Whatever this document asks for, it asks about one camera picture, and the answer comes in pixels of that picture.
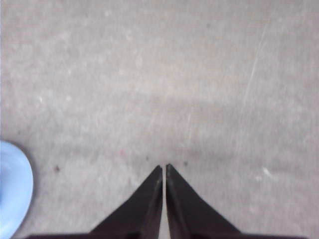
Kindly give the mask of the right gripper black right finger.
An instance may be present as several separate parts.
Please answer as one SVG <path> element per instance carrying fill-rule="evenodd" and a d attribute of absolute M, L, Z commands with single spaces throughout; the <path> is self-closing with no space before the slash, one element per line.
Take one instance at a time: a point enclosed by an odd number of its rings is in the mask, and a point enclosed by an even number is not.
<path fill-rule="evenodd" d="M 173 165 L 166 165 L 166 207 L 172 239 L 297 239 L 241 232 L 207 204 Z"/>

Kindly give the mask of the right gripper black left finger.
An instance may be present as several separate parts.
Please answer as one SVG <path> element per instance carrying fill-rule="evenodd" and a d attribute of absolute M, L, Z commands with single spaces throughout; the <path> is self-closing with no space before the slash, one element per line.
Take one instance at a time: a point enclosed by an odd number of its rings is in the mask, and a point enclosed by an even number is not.
<path fill-rule="evenodd" d="M 157 239 L 162 212 L 162 168 L 156 166 L 138 189 L 88 233 L 40 234 L 28 239 Z"/>

